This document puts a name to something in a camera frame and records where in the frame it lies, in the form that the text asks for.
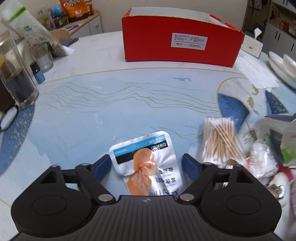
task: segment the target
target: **ridged black surface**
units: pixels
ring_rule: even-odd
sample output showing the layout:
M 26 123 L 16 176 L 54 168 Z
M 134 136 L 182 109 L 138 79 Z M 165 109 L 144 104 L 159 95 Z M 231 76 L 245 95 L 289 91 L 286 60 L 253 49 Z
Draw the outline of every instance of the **ridged black surface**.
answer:
M 171 196 L 122 196 L 110 206 L 101 206 L 93 218 L 71 234 L 41 238 L 21 233 L 13 241 L 279 241 L 270 233 L 260 237 L 234 237 L 215 230 L 191 205 L 181 205 Z

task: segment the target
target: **green zip strip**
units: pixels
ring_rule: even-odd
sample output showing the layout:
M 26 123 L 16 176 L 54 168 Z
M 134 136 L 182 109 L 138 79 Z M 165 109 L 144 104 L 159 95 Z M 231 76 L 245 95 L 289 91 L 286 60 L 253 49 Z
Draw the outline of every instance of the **green zip strip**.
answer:
M 26 10 L 25 7 L 21 7 L 18 11 L 15 12 L 14 15 L 11 16 L 10 19 L 8 19 L 8 22 L 12 22 L 13 20 L 15 20 L 19 15 L 21 15 L 24 11 Z

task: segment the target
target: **sausage image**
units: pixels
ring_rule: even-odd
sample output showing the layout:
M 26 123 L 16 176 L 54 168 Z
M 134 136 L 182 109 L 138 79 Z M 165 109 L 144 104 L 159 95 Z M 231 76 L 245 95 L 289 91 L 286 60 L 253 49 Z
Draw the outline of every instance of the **sausage image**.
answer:
M 127 182 L 131 195 L 147 196 L 151 190 L 151 179 L 149 176 L 158 173 L 156 158 L 148 148 L 142 148 L 133 155 L 135 173 L 129 177 Z

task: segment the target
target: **white bowl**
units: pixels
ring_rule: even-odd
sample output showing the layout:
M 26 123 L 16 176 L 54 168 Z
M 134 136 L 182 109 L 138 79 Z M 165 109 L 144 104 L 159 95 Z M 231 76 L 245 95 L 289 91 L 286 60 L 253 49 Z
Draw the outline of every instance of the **white bowl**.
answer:
M 283 65 L 283 59 L 274 52 L 268 53 L 268 60 L 271 68 L 275 73 L 283 80 L 287 85 L 291 86 L 293 89 L 296 89 L 296 78 L 292 78 L 285 71 Z
M 284 54 L 283 64 L 284 64 L 285 71 L 292 78 L 296 78 L 296 62 L 290 56 Z

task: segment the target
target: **black bottle cap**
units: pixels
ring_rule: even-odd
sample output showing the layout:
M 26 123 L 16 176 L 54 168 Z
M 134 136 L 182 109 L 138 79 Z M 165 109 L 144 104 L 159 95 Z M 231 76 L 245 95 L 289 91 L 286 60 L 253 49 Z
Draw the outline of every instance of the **black bottle cap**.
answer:
M 40 71 L 40 67 L 36 61 L 34 61 L 32 64 L 30 64 L 30 67 L 33 71 L 33 74 L 36 74 L 37 72 Z

